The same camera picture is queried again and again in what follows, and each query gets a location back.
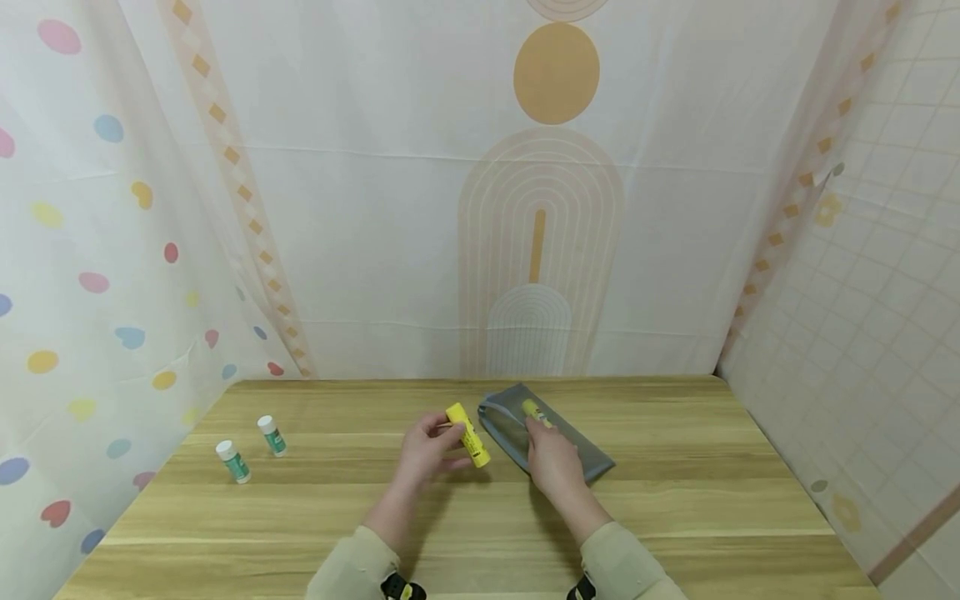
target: wooden table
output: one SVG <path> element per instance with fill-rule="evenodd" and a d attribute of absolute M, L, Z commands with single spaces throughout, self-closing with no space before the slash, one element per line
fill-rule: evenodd
<path fill-rule="evenodd" d="M 300 599 L 384 489 L 426 411 L 513 381 L 246 382 L 232 387 L 59 600 Z M 526 382 L 617 462 L 594 490 L 692 600 L 879 596 L 782 460 L 713 377 Z M 256 419 L 289 445 L 273 458 Z M 431 600 L 561 600 L 580 576 L 564 525 L 482 433 L 483 470 L 437 481 L 402 553 Z M 252 480 L 213 446 L 231 438 Z"/>

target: tiled wall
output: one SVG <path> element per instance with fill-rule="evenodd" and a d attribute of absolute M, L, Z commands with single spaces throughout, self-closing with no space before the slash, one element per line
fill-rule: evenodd
<path fill-rule="evenodd" d="M 960 598 L 960 0 L 875 68 L 721 371 L 886 597 Z"/>

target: glue stick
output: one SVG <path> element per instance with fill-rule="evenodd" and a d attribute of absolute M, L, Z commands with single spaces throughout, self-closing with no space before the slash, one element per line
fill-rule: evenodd
<path fill-rule="evenodd" d="M 233 440 L 223 440 L 217 444 L 217 454 L 220 456 L 220 460 L 224 462 L 224 465 L 227 465 L 227 469 L 229 469 L 230 474 L 233 475 L 233 479 L 236 479 L 237 483 L 247 483 L 250 481 L 250 467 L 247 467 L 247 463 L 243 462 L 240 453 L 233 447 Z"/>
<path fill-rule="evenodd" d="M 547 429 L 553 429 L 553 423 L 547 420 L 546 415 L 543 413 L 540 407 L 537 406 L 536 402 L 534 402 L 530 398 L 527 398 L 523 400 L 523 403 L 520 404 L 520 406 L 523 407 L 523 413 L 527 417 L 533 417 L 534 419 L 543 423 L 543 426 L 546 427 Z"/>
<path fill-rule="evenodd" d="M 287 453 L 287 443 L 280 435 L 280 430 L 276 428 L 273 417 L 264 415 L 256 420 L 256 426 L 263 432 L 263 437 L 267 439 L 267 445 L 274 452 L 274 456 L 283 456 Z"/>
<path fill-rule="evenodd" d="M 470 417 L 467 416 L 467 411 L 464 410 L 463 405 L 457 402 L 446 409 L 446 417 L 450 419 L 451 423 L 464 424 L 464 433 L 460 436 L 460 441 L 464 443 L 464 448 L 470 453 L 470 458 L 473 459 L 473 465 L 480 468 L 488 463 L 490 461 L 490 452 L 483 447 L 483 442 L 480 441 L 480 436 L 478 436 L 477 432 L 473 429 L 473 423 L 470 422 Z"/>

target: beige sleeve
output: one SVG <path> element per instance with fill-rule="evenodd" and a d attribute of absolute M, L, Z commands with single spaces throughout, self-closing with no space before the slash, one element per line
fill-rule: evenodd
<path fill-rule="evenodd" d="M 380 537 L 363 525 L 330 552 L 306 589 L 307 600 L 383 600 L 380 584 L 400 560 Z"/>
<path fill-rule="evenodd" d="M 686 598 L 634 534 L 615 521 L 593 532 L 580 553 L 584 571 L 597 588 L 597 600 Z"/>

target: green label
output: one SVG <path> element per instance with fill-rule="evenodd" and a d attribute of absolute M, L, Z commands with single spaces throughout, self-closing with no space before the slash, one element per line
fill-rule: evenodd
<path fill-rule="evenodd" d="M 270 445 L 270 449 L 274 452 L 282 452 L 287 449 L 287 443 L 283 439 L 283 436 L 280 435 L 280 430 L 275 429 L 274 433 L 264 434 L 264 437 L 267 438 L 267 444 Z"/>
<path fill-rule="evenodd" d="M 228 461 L 224 461 L 224 465 L 227 465 L 227 468 L 230 469 L 230 474 L 233 475 L 234 479 L 243 479 L 250 474 L 250 468 L 247 467 L 247 463 L 243 462 L 239 454 Z"/>

